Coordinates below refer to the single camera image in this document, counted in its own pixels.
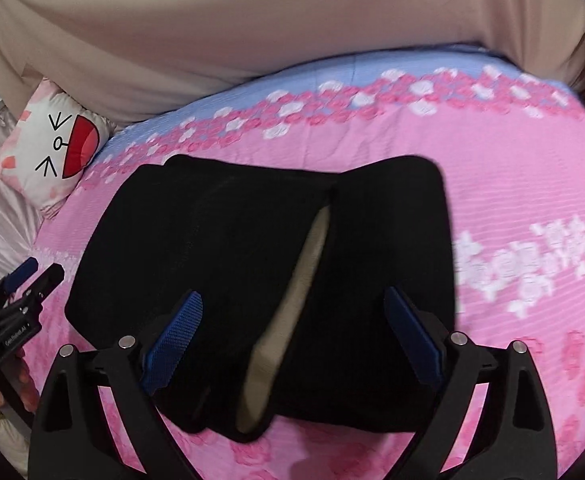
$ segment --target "black garment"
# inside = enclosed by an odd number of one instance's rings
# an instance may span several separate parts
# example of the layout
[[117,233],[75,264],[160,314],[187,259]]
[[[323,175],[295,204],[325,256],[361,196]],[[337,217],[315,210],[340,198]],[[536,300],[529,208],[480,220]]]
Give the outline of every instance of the black garment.
[[[236,430],[250,352],[284,295],[319,209],[329,234],[262,422]],[[370,431],[415,431],[432,395],[383,316],[387,286],[452,328],[451,236],[437,168],[400,157],[342,175],[175,156],[142,166],[100,220],[66,316],[98,348],[138,336],[198,291],[204,319],[154,396],[185,431],[258,437],[275,413]]]

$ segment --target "pink bedsheet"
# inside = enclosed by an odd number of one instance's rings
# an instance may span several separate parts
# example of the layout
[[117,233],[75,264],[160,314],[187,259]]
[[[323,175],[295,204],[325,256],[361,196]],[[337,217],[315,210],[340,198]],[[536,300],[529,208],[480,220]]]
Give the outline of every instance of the pink bedsheet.
[[[444,100],[451,80],[461,81],[466,98]],[[540,96],[556,104],[540,105]],[[334,103],[331,114],[315,114],[321,100]],[[99,160],[44,225],[33,255],[42,266],[62,264],[67,280],[45,304],[44,333],[27,348],[37,385],[60,346],[89,347],[64,318],[64,303],[101,214],[142,162],[191,153],[340,172],[419,154],[445,175],[458,327],[479,344],[504,347],[518,338],[529,345],[564,471],[585,448],[585,111],[579,103],[533,78],[514,80],[486,67],[478,78],[440,70],[415,79],[391,70],[364,89],[333,82],[293,95],[282,88],[253,108],[220,110],[219,129],[229,134],[219,139],[198,140],[193,133],[200,124],[184,121]],[[125,461],[140,466],[106,393],[104,402]],[[476,396],[447,466],[463,458],[481,403]],[[380,479],[410,439],[278,418],[262,439],[243,446],[209,431],[187,435],[168,426],[207,480]]]

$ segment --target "beige strip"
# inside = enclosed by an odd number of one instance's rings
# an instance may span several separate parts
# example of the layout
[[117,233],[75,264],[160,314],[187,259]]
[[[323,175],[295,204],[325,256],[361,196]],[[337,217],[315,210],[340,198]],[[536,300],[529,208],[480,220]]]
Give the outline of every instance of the beige strip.
[[237,429],[242,433],[252,431],[264,415],[274,378],[313,283],[326,242],[329,220],[329,208],[326,206],[317,213],[311,225],[282,303],[253,348],[237,410]]

